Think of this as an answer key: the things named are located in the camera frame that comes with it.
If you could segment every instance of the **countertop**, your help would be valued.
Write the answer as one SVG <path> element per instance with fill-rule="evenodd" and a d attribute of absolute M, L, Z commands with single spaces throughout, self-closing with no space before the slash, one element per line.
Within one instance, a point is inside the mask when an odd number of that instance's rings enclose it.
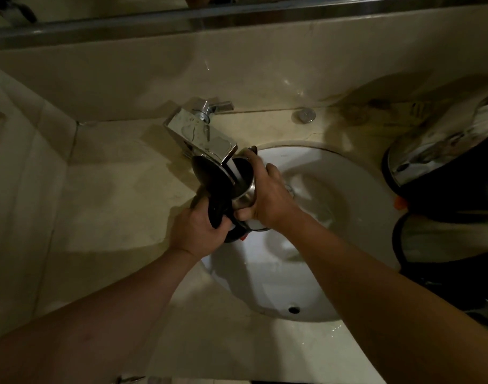
<path fill-rule="evenodd" d="M 309 145 L 344 154 L 381 180 L 381 156 L 419 123 L 394 109 L 317 109 L 216 115 L 212 124 L 240 148 Z M 158 257 L 174 216 L 194 196 L 190 162 L 164 119 L 79 128 L 55 222 L 37 315 L 72 302 Z M 376 384 L 384 381 L 342 321 L 302 323 L 251 311 L 198 264 L 127 370 L 153 376 Z"/>

